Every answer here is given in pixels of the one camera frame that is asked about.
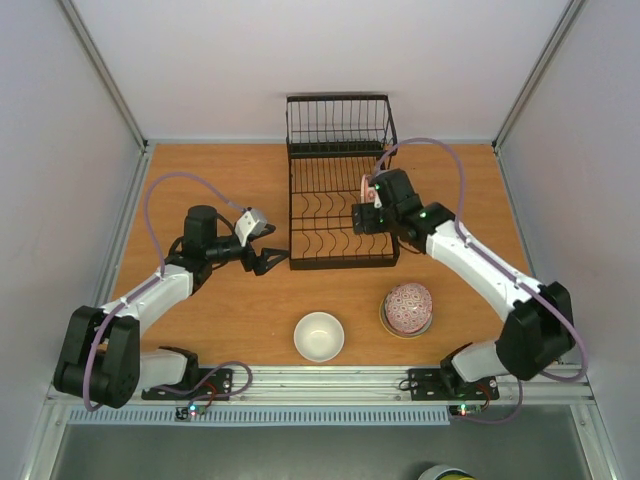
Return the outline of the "orange floral patterned bowl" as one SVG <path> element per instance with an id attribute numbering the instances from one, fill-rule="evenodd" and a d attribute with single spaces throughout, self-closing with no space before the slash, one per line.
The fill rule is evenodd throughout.
<path id="1" fill-rule="evenodd" d="M 375 203 L 376 202 L 376 190 L 370 185 L 371 175 L 364 174 L 361 178 L 360 185 L 360 201 L 362 203 Z"/>

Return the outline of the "black wire dish rack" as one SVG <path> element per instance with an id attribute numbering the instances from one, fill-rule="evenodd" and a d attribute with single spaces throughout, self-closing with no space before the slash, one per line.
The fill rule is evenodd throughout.
<path id="1" fill-rule="evenodd" d="M 361 180 L 397 133 L 387 95 L 301 93 L 286 98 L 289 250 L 293 270 L 392 267 L 387 233 L 356 234 Z"/>

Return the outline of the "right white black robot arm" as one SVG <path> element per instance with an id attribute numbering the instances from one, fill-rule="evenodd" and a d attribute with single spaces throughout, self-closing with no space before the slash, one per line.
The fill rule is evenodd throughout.
<path id="1" fill-rule="evenodd" d="M 497 339 L 469 343 L 441 361 L 442 387 L 450 395 L 463 396 L 477 381 L 492 376 L 510 374 L 528 381 L 574 348 L 568 290 L 559 282 L 544 285 L 513 268 L 442 204 L 423 205 L 403 170 L 363 176 L 352 219 L 357 234 L 388 233 L 447 266 L 502 321 Z"/>

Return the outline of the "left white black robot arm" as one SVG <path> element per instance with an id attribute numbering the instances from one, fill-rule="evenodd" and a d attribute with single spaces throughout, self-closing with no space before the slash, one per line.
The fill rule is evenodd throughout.
<path id="1" fill-rule="evenodd" d="M 229 224 L 229 234 L 219 235 L 218 226 L 227 222 L 212 206 L 190 208 L 182 236 L 145 282 L 100 307 L 77 308 L 55 368 L 55 390 L 82 399 L 88 411 L 120 408 L 138 391 L 194 397 L 206 380 L 197 354 L 178 347 L 142 353 L 142 335 L 198 292 L 216 269 L 240 262 L 262 276 L 289 256 L 282 249 L 253 248 L 254 240 L 276 230 L 260 211 L 246 210 Z"/>

